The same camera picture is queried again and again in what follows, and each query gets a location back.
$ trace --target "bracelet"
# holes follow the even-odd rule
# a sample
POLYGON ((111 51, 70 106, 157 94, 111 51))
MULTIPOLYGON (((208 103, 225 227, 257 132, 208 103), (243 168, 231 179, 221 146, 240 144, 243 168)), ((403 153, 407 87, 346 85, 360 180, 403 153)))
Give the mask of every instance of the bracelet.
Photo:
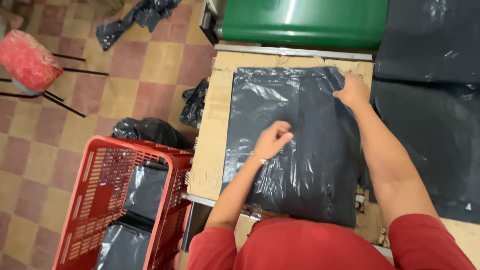
MULTIPOLYGON (((250 152, 250 156, 255 156, 255 152, 250 152)), ((268 160, 260 158, 260 162, 265 165, 268 163, 268 160)))

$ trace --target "green metal panel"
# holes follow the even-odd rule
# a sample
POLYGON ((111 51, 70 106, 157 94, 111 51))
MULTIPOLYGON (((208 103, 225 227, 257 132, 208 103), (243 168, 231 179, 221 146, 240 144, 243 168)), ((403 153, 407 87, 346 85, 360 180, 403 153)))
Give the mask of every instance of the green metal panel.
POLYGON ((224 40, 378 49, 388 0, 228 0, 224 40))

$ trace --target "checkered tile floor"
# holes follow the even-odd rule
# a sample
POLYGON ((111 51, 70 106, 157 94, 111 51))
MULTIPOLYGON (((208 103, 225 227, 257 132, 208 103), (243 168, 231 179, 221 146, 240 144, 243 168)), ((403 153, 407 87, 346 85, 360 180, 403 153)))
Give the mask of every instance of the checkered tile floor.
MULTIPOLYGON (((107 52, 95 38, 94 9, 84 0, 35 0, 27 32, 64 67, 110 77, 65 72, 49 89, 83 119, 43 98, 0 98, 0 270, 50 269, 57 251, 85 143, 109 135, 124 117, 157 117, 181 132, 181 94, 211 74, 213 46, 197 24, 200 0, 183 0, 153 34, 137 24, 107 52)), ((125 3, 121 17, 134 5, 125 3)), ((0 77, 10 77, 0 67, 0 77)), ((0 83, 2 91, 17 92, 0 83)))

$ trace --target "red plastic crate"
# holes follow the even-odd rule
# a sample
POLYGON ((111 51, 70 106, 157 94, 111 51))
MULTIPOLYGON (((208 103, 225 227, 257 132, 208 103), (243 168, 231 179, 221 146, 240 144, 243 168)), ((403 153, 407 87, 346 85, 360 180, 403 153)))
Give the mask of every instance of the red plastic crate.
POLYGON ((133 167, 159 158, 168 164, 168 174, 143 269, 172 269, 190 205, 180 195, 187 190, 191 157, 148 141, 93 136, 85 146, 53 270, 95 267, 108 224, 124 214, 133 167))

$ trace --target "black plastic sheet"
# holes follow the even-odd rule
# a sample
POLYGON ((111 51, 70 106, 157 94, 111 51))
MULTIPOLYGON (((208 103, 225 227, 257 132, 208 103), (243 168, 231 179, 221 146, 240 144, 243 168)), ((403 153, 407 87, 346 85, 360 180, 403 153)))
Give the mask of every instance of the black plastic sheet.
MULTIPOLYGON (((480 94, 474 86, 374 81, 372 103, 443 218, 480 223, 480 94)), ((369 175, 366 175, 371 187, 369 175)))
POLYGON ((135 166, 127 188, 123 209, 155 220, 167 179, 168 168, 163 171, 135 166))
POLYGON ((107 227, 95 270, 142 270, 151 234, 126 224, 107 227))
POLYGON ((374 75, 480 83, 480 1, 390 0, 374 75))
POLYGON ((222 189, 274 121, 294 138, 257 173, 247 204, 293 217, 355 226, 360 134, 333 97, 344 86, 336 67, 239 68, 234 75, 222 189))
POLYGON ((188 89, 181 95, 185 101, 180 114, 180 121, 185 125, 197 127, 202 121, 202 110, 205 107, 205 96, 208 90, 208 82, 203 79, 196 88, 188 89))
POLYGON ((174 129, 169 123, 157 118, 136 120, 124 118, 114 127, 110 135, 113 138, 147 140, 177 149, 190 149, 193 143, 174 129))
POLYGON ((176 8, 181 0, 141 0, 123 19, 97 27, 95 35, 103 50, 108 50, 125 32, 133 22, 148 27, 150 33, 156 24, 171 15, 171 10, 176 8))

